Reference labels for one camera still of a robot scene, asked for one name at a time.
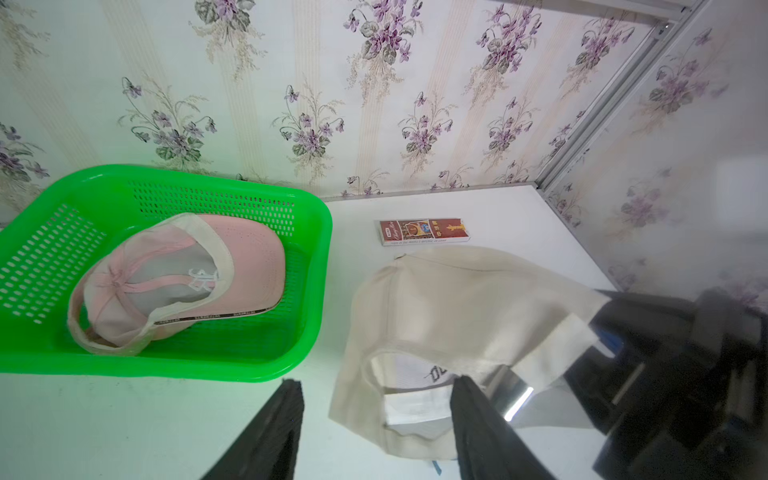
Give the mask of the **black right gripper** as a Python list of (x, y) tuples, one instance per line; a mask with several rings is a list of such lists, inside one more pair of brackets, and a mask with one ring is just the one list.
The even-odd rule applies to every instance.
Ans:
[(604, 479), (767, 475), (767, 316), (717, 290), (612, 292), (592, 320), (606, 346), (565, 378), (605, 441)]

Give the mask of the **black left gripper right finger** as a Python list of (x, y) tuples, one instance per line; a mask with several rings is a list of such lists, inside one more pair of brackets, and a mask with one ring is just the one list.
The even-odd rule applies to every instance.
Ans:
[(454, 380), (450, 408), (463, 480), (554, 479), (470, 377)]

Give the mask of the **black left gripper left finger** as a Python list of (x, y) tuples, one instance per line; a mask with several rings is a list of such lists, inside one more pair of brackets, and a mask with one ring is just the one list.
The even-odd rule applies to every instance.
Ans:
[(301, 383), (282, 381), (203, 479), (292, 480), (304, 408)]

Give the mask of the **white baseball cap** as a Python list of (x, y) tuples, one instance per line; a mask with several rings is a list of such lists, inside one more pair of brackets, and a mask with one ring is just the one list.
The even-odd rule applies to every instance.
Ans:
[(451, 460), (460, 376), (493, 394), (512, 374), (556, 385), (597, 340), (608, 297), (512, 254), (446, 246), (403, 255), (360, 286), (329, 416), (384, 452)]

